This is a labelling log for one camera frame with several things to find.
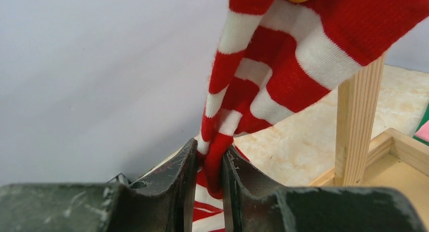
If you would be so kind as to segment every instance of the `striped fabric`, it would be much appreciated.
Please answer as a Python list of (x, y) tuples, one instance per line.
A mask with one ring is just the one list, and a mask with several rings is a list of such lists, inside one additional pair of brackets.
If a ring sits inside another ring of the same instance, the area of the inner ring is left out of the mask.
[(233, 137), (317, 102), (428, 15), (429, 0), (230, 0), (197, 138), (193, 231), (224, 229), (220, 166)]

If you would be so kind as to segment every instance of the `wooden stick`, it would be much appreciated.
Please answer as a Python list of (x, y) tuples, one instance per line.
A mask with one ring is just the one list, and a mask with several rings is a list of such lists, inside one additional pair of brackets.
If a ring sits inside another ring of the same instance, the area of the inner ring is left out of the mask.
[(359, 185), (367, 160), (385, 55), (338, 88), (334, 185)]

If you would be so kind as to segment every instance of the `white wall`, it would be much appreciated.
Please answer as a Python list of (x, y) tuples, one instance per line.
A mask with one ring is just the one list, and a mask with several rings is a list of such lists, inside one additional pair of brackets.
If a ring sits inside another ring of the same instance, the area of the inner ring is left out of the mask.
[(386, 64), (429, 73), (429, 18), (389, 49)]
[[(0, 184), (135, 178), (194, 137), (226, 11), (227, 0), (0, 0)], [(389, 62), (427, 69), (428, 28)]]

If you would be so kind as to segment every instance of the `green object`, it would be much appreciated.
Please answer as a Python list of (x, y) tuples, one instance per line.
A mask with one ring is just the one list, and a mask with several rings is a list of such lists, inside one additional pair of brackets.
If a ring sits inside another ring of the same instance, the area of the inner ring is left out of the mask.
[[(423, 118), (421, 119), (420, 124), (418, 125), (418, 127), (417, 127), (417, 129), (416, 129), (416, 132), (417, 132), (417, 131), (419, 131), (419, 129), (423, 126), (423, 124), (427, 123), (428, 121), (429, 121), (429, 104), (428, 104), (428, 105), (427, 105), (427, 107), (426, 107), (426, 111), (424, 112)], [(426, 141), (424, 141), (424, 140), (421, 140), (421, 139), (419, 139), (419, 138), (418, 138), (418, 137), (416, 137), (416, 136), (413, 136), (413, 138), (414, 138), (415, 140), (418, 140), (418, 141), (420, 141), (420, 142), (424, 143), (425, 145), (428, 145), (428, 146), (429, 146), (429, 143), (428, 143), (428, 142), (426, 142)]]

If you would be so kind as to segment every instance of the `marble surface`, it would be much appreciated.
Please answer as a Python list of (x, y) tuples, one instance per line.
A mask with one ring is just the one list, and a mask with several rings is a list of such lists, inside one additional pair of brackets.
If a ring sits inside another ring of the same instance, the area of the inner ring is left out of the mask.
[[(413, 135), (429, 102), (429, 74), (385, 66), (372, 137), (389, 127)], [(337, 90), (277, 125), (235, 139), (262, 172), (306, 185), (334, 165)]]

